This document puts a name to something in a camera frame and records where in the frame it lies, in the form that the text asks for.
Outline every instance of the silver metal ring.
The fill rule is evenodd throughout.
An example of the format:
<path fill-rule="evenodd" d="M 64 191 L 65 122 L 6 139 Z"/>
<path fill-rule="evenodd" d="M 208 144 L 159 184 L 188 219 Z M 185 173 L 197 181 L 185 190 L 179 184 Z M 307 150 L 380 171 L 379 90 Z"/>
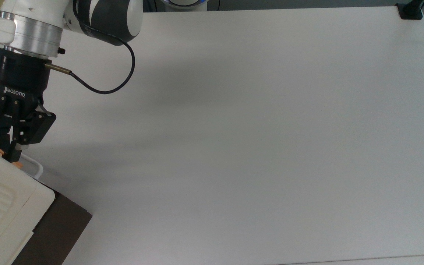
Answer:
<path fill-rule="evenodd" d="M 62 28 L 3 11 L 0 17 L 15 22 L 14 41 L 5 44 L 6 47 L 14 48 L 17 52 L 29 56 L 57 57 Z"/>
<path fill-rule="evenodd" d="M 42 54 L 37 54 L 37 53 L 33 53 L 33 52 L 27 52 L 25 50 L 18 50 L 16 48 L 13 47 L 7 47 L 6 45 L 3 47 L 3 49 L 8 50 L 10 52 L 15 52 L 15 53 L 19 53 L 19 54 L 24 54 L 24 55 L 28 55 L 28 56 L 32 56 L 32 57 L 36 57 L 39 59 L 48 59 L 49 57 L 46 55 L 42 55 Z"/>

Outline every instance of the white table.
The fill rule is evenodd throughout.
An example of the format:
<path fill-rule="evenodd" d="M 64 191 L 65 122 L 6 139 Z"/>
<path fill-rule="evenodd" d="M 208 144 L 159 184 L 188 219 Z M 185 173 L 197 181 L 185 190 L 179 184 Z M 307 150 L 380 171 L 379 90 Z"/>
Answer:
<path fill-rule="evenodd" d="M 75 264 L 424 255 L 424 20 L 396 7 L 145 14 L 100 96 L 52 73 L 27 154 L 94 217 Z M 124 48 L 65 32 L 96 87 Z"/>
<path fill-rule="evenodd" d="M 424 265 L 424 256 L 318 262 L 305 265 Z"/>

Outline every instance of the robotiq logo text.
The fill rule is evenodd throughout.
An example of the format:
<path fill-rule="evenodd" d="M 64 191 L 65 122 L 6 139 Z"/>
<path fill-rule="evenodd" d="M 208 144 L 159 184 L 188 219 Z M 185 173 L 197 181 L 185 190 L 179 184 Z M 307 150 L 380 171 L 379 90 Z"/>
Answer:
<path fill-rule="evenodd" d="M 21 96 L 21 97 L 25 98 L 25 93 L 22 93 L 20 91 L 17 91 L 17 90 L 14 90 L 14 89 L 10 89 L 10 88 L 7 88 L 7 87 L 4 88 L 4 93 L 11 93 L 11 94 L 14 94 L 14 95 Z"/>

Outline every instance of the black cable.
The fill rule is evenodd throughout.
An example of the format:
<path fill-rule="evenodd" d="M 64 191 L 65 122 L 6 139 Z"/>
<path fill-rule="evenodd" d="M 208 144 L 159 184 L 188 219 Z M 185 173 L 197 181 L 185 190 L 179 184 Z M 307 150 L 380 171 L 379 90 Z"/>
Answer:
<path fill-rule="evenodd" d="M 86 23 L 84 23 L 84 21 L 79 18 L 79 14 L 78 14 L 78 11 L 77 11 L 77 4 L 78 4 L 78 0 L 73 0 L 73 13 L 74 13 L 74 16 L 76 17 L 76 19 L 79 21 L 79 25 L 81 25 L 81 26 L 83 26 L 83 27 L 85 27 L 85 28 L 87 28 L 91 31 L 94 31 L 94 32 L 97 32 L 99 34 L 111 37 L 111 38 L 117 40 L 118 42 L 122 43 L 125 47 L 127 47 L 128 51 L 130 52 L 130 54 L 132 56 L 132 67 L 130 69 L 128 77 L 124 80 L 124 82 L 122 82 L 122 84 L 120 86 L 116 87 L 115 89 L 109 90 L 109 91 L 101 91 L 101 90 L 97 90 L 97 89 L 91 87 L 90 85 L 86 84 L 86 82 L 84 82 L 81 78 L 79 78 L 76 74 L 74 74 L 72 71 L 69 71 L 68 74 L 70 76 L 72 76 L 74 79 L 76 79 L 78 82 L 80 82 L 82 85 L 84 85 L 87 89 L 89 89 L 93 92 L 96 92 L 98 94 L 107 95 L 107 94 L 112 94 L 114 92 L 117 92 L 121 88 L 123 88 L 125 86 L 125 84 L 128 83 L 128 81 L 130 80 L 130 78 L 133 75 L 133 71 L 135 69 L 135 54 L 134 54 L 132 48 L 130 47 L 130 45 L 128 43 L 126 43 L 124 40 L 122 40 L 121 38 L 114 36 L 110 33 L 107 33 L 107 32 L 104 32 L 104 31 L 101 31 L 99 29 L 95 29 L 93 27 L 86 25 Z"/>

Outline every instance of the gray floor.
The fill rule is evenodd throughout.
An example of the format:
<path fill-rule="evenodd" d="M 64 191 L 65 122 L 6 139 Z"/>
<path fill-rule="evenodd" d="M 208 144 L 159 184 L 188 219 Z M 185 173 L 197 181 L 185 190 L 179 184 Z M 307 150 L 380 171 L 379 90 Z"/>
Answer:
<path fill-rule="evenodd" d="M 144 0 L 145 11 L 148 12 L 148 1 L 151 10 L 155 10 L 154 0 Z M 318 8 L 318 7 L 375 7 L 393 6 L 395 3 L 408 3 L 408 0 L 220 0 L 220 10 L 266 10 L 284 8 Z M 156 0 L 158 12 L 164 11 L 161 0 Z M 219 0 L 209 0 L 209 11 L 217 10 Z"/>

